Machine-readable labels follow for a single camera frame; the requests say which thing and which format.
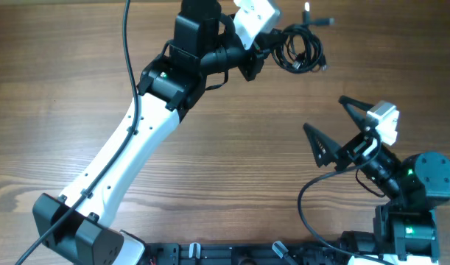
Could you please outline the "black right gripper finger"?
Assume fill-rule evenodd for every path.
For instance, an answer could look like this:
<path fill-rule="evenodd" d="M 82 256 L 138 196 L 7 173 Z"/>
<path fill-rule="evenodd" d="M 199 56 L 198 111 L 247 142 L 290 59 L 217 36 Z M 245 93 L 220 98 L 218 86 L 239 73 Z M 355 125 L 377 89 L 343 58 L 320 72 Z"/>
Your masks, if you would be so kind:
<path fill-rule="evenodd" d="M 305 123 L 303 130 L 309 140 L 317 167 L 336 163 L 341 146 L 312 125 Z"/>
<path fill-rule="evenodd" d="M 344 107 L 345 111 L 351 117 L 355 125 L 361 132 L 366 132 L 366 112 L 368 112 L 373 105 L 352 99 L 348 96 L 341 96 L 338 102 Z"/>

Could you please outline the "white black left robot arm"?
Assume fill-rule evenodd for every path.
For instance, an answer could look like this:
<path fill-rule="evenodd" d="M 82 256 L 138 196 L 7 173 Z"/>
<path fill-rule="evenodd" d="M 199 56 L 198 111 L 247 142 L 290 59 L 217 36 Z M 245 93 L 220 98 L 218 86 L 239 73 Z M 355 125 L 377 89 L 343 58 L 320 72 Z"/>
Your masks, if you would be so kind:
<path fill-rule="evenodd" d="M 217 1 L 183 1 L 174 35 L 132 77 L 131 105 L 89 166 L 56 197 L 42 194 L 32 213 L 44 245 L 73 264 L 147 264 L 150 247 L 111 229 L 119 205 L 155 149 L 209 90 L 211 74 L 238 68 L 246 80 L 265 56 L 255 40 L 272 32 L 281 12 L 273 1 L 238 1 L 226 15 Z"/>

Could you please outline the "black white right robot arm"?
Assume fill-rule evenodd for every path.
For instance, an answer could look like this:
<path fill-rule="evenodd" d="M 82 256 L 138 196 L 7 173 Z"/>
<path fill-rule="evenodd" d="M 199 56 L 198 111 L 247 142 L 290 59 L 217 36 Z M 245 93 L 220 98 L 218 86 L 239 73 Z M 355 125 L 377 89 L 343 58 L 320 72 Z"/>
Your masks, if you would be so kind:
<path fill-rule="evenodd" d="M 359 134 L 340 146 L 326 134 L 305 123 L 317 166 L 334 163 L 332 172 L 309 181 L 302 191 L 338 174 L 363 173 L 387 203 L 375 209 L 373 232 L 345 231 L 337 241 L 320 236 L 301 217 L 306 229 L 332 251 L 334 262 L 357 264 L 437 264 L 440 244 L 435 210 L 450 200 L 450 160 L 439 152 L 424 152 L 399 160 L 390 151 L 398 136 L 399 111 L 389 102 L 372 105 L 341 96 L 339 103 L 359 128 Z"/>

